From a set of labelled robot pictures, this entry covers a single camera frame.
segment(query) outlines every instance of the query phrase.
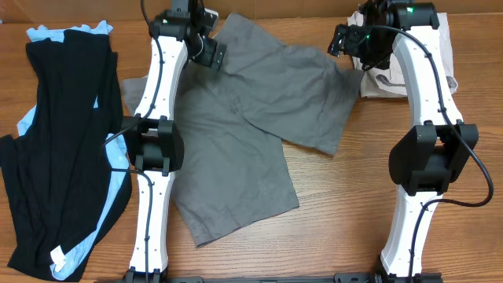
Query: wood grain surface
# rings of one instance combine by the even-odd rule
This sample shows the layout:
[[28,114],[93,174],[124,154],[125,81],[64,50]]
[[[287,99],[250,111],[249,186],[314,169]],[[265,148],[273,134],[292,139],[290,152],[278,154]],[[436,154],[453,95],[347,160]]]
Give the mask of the wood grain surface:
[[[334,27],[345,18],[257,20],[287,44],[325,51]],[[454,95],[467,123],[476,123],[476,152],[496,186],[484,208],[440,204],[424,250],[424,270],[442,272],[445,282],[503,282],[503,14],[450,16]],[[63,28],[70,24],[49,25]],[[149,37],[140,21],[112,22],[112,48],[119,53],[119,79],[147,74]],[[0,25],[0,136],[16,135],[17,122],[35,104],[37,79],[24,52],[28,24]],[[348,57],[338,59],[351,68]],[[300,208],[257,222],[196,249],[174,205],[168,227],[170,276],[259,277],[331,275],[367,271],[386,243],[396,188],[389,177],[391,148],[408,131],[405,99],[361,99],[337,154],[285,143],[288,169]],[[446,197],[482,200],[486,183],[470,160]],[[87,264],[83,282],[121,277],[133,251],[138,191]],[[16,235],[0,181],[0,282],[36,282],[6,266]]]
[[[206,7],[221,18],[240,13],[253,19],[286,17],[343,17],[366,0],[205,0]],[[501,13],[502,0],[416,0],[434,2],[439,12]],[[145,0],[154,17],[171,7],[171,0]],[[0,0],[0,19],[5,23],[64,23],[94,20],[142,20],[139,0]]]

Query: black motor joint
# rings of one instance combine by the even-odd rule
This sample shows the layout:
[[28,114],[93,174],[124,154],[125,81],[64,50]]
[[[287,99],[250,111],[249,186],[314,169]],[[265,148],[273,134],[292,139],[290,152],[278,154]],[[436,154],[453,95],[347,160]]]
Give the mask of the black motor joint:
[[197,0],[174,0],[171,9],[164,10],[151,23],[153,35],[172,36],[185,41],[189,59],[205,67],[219,70],[226,45],[209,35],[218,24],[218,17],[207,11]]
[[393,51],[396,33],[373,28],[383,25],[404,31],[412,26],[432,26],[439,28],[439,18],[431,3],[414,3],[413,0],[368,0],[360,5],[359,12],[364,17],[363,26],[336,27],[328,53],[340,53],[360,58],[363,65],[376,65],[376,68],[389,68],[389,56]]

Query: wooden table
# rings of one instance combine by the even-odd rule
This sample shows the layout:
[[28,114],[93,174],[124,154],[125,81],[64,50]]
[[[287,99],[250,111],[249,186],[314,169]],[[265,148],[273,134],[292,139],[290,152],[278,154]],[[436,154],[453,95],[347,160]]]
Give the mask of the wooden table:
[[[257,20],[288,44],[326,50],[334,27],[345,18]],[[443,272],[445,282],[503,282],[503,14],[450,16],[454,95],[467,123],[476,123],[476,152],[496,185],[484,208],[441,204],[424,250],[424,270]],[[70,24],[50,24],[63,28]],[[119,52],[119,79],[143,76],[150,60],[149,37],[140,21],[114,22],[112,48]],[[37,79],[24,52],[30,24],[0,25],[0,136],[35,104]],[[338,59],[345,68],[350,60]],[[391,148],[408,131],[405,99],[362,99],[351,114],[335,157],[285,143],[284,151],[300,208],[257,222],[204,248],[194,248],[189,230],[170,209],[170,276],[260,277],[331,275],[370,270],[386,243],[395,207],[395,185],[387,170]],[[478,201],[486,184],[471,160],[447,197]],[[121,277],[133,251],[138,193],[97,245],[84,282]],[[0,282],[37,280],[9,269],[16,247],[9,204],[0,182]]]

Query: folded clothes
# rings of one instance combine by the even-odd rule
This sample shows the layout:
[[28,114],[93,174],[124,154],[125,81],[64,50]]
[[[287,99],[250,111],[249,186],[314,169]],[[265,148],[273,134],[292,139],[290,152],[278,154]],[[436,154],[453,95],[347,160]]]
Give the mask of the folded clothes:
[[[450,45],[449,22],[446,13],[437,13],[439,17],[440,31],[440,53],[442,54],[442,64],[446,72],[447,83],[450,93],[457,91],[457,81],[454,78],[453,49]],[[353,16],[347,18],[348,24],[363,25],[363,15],[354,12]],[[353,57],[354,68],[361,70],[362,63],[357,57]],[[373,68],[365,73],[361,85],[362,97],[404,97],[407,95],[405,80],[402,69],[394,54],[390,56],[390,68],[380,70]]]
[[[129,177],[122,177],[103,219],[111,168],[101,144],[122,120],[117,54],[107,35],[81,31],[65,31],[63,42],[28,43],[26,49],[39,78],[33,124],[15,140],[0,138],[0,166],[17,236],[9,266],[54,281],[51,251],[68,254],[102,222],[94,246],[130,197]],[[98,108],[93,107],[96,96]],[[82,277],[88,257],[89,252],[78,260],[66,280]]]
[[[111,25],[107,25],[106,21],[102,21],[95,29],[91,29],[87,25],[83,25],[80,28],[73,27],[69,28],[77,31],[84,31],[87,33],[91,33],[94,35],[107,35],[112,31],[113,27]],[[32,42],[37,42],[44,39],[50,39],[51,41],[63,42],[64,41],[64,31],[65,29],[60,30],[48,30],[45,26],[41,25],[39,29],[35,30],[30,28],[27,30],[28,37]],[[94,108],[98,108],[97,99],[94,102]],[[32,108],[27,115],[17,124],[17,129],[19,135],[22,136],[26,133],[28,128],[33,123],[33,118],[35,117],[36,106]],[[126,169],[129,167],[129,162],[126,158],[126,143],[122,135],[120,135],[117,139],[108,143],[105,147],[107,151],[108,162],[110,163],[112,168],[121,168]],[[56,268],[56,265],[53,263],[50,267],[53,272],[54,278],[58,280],[64,280],[69,277],[82,263],[82,261],[86,258],[87,254],[93,247],[94,240],[96,239],[97,232],[100,230],[101,225],[103,224],[107,214],[110,211],[110,207],[112,206],[113,201],[115,200],[118,190],[120,189],[125,173],[123,172],[112,172],[110,183],[108,187],[108,195],[107,200],[105,201],[105,206],[100,216],[100,220],[97,224],[97,229],[91,233],[84,241],[77,244],[73,249],[70,250],[65,256],[65,265],[59,268]]]
[[[197,247],[299,206],[281,139],[335,154],[363,76],[235,13],[215,39],[220,71],[188,64],[174,106],[185,159],[173,197]],[[145,84],[122,81],[131,114]]]

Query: black garment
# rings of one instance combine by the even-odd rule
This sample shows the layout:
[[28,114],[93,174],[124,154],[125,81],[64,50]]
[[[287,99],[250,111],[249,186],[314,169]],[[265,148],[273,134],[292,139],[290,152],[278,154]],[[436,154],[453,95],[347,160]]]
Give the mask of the black garment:
[[[24,136],[0,139],[17,236],[9,266],[54,281],[37,270],[49,271],[57,246],[68,252],[96,230],[107,197],[111,168],[101,144],[119,130],[123,116],[117,53],[107,35],[81,31],[65,31],[62,43],[28,43],[26,52],[39,78],[35,118]],[[101,237],[126,207],[125,183],[127,196],[119,207],[114,202]]]

